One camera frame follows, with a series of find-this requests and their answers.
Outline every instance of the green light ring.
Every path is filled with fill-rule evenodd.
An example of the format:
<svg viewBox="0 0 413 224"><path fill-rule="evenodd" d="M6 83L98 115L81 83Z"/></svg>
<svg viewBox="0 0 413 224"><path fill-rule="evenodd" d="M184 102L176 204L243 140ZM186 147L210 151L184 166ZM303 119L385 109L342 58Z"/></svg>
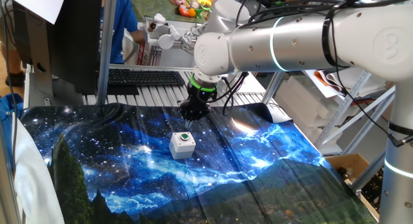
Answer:
<svg viewBox="0 0 413 224"><path fill-rule="evenodd" d="M216 87L215 88L203 88L203 87L201 87L200 85L198 85L198 83L195 82L194 75L191 76L190 81L191 81L191 84L194 87L200 89L203 92L215 92L217 90Z"/></svg>

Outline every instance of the monitor stand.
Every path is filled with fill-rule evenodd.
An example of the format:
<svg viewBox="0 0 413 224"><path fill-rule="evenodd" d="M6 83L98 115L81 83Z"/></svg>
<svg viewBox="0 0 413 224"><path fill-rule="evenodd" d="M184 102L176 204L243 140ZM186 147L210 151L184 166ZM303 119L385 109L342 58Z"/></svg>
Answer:
<svg viewBox="0 0 413 224"><path fill-rule="evenodd" d="M47 21L26 9L26 23L34 73L30 76L29 106L83 105L74 85L52 79Z"/></svg>
<svg viewBox="0 0 413 224"><path fill-rule="evenodd" d="M84 105L82 94L77 93L75 86L62 79L53 79L53 93L43 92L36 87L35 77L30 78L29 107Z"/></svg>

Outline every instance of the person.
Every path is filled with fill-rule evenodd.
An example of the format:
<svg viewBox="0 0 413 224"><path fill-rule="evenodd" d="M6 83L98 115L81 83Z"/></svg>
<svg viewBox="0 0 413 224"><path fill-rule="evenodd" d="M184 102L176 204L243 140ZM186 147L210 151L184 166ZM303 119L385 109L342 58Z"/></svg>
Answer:
<svg viewBox="0 0 413 224"><path fill-rule="evenodd" d="M10 79L12 86L21 87L25 84L25 73L21 70L21 59L14 43L14 15L13 5L11 0L1 0L3 10L6 17L3 17L0 11L0 41L1 41L1 54L6 59L6 34L3 19L5 18L8 27L7 30L7 47L8 47L8 64L10 69Z"/></svg>
<svg viewBox="0 0 413 224"><path fill-rule="evenodd" d="M103 23L103 10L105 0L102 0L101 23ZM145 43L143 32L137 29L137 18L132 8L131 0L116 0L114 33L112 37L112 51L110 53L110 63L123 64L122 41L125 28L130 32L134 41L138 44Z"/></svg>

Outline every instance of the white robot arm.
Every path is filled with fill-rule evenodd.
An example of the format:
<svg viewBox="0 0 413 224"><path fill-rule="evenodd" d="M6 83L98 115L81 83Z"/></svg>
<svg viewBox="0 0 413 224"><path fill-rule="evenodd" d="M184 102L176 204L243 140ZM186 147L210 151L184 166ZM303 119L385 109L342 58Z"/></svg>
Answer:
<svg viewBox="0 0 413 224"><path fill-rule="evenodd" d="M388 140L381 197L382 224L413 220L413 148L408 143L413 139L412 15L411 5L346 8L334 15L337 63L359 66L396 82L389 126L394 139ZM181 103L183 117L195 121L209 112L208 101L216 99L221 74L335 66L332 28L326 32L324 23L324 15L292 15L225 34L202 35L194 49L196 67L188 84L189 97Z"/></svg>
<svg viewBox="0 0 413 224"><path fill-rule="evenodd" d="M145 41L151 46L159 46L164 50L171 48L174 41L181 38L173 25L169 25L162 14L156 14L154 21L145 26L138 23L138 30L143 31Z"/></svg>

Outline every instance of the keyboard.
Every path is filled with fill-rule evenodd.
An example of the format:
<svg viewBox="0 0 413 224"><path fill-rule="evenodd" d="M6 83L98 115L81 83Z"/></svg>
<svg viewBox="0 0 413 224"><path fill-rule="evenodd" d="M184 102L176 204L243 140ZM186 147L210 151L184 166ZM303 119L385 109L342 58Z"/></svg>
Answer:
<svg viewBox="0 0 413 224"><path fill-rule="evenodd" d="M172 71L135 71L129 69L110 69L109 85L136 85L136 86L161 86L184 85L179 72Z"/></svg>

